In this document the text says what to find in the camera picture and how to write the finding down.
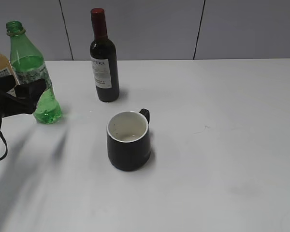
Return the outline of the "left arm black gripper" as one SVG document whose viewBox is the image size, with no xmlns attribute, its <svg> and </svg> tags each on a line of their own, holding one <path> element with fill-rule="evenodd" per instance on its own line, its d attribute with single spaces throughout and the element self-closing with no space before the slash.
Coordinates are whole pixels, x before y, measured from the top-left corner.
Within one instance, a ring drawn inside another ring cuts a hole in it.
<svg viewBox="0 0 290 232">
<path fill-rule="evenodd" d="M 46 90 L 44 79 L 17 85 L 16 87 L 15 85 L 16 81 L 13 75 L 0 77 L 0 117 L 2 118 L 20 114 L 33 114 L 40 97 Z M 16 97 L 6 93 L 14 87 Z"/>
</svg>

